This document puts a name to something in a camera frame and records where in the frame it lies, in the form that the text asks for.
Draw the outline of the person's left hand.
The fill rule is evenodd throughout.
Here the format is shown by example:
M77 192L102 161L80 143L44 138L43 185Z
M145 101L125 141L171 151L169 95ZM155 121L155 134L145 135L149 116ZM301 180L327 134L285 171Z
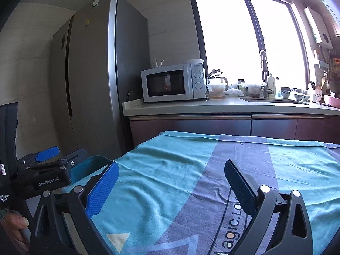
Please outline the person's left hand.
M29 241L21 233L22 230L28 228L29 220L17 212L9 211L1 220L1 225L19 253L29 254Z

